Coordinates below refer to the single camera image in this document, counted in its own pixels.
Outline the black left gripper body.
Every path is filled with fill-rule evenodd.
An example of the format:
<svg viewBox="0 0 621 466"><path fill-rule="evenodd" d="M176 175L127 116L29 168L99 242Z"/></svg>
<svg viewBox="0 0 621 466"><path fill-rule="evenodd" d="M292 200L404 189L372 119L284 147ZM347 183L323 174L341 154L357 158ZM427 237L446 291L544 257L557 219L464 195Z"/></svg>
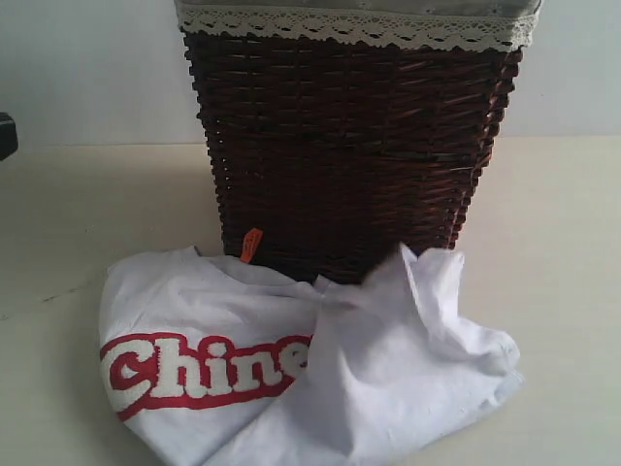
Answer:
<svg viewBox="0 0 621 466"><path fill-rule="evenodd" d="M7 113L0 113L0 160L6 160L18 150L16 122Z"/></svg>

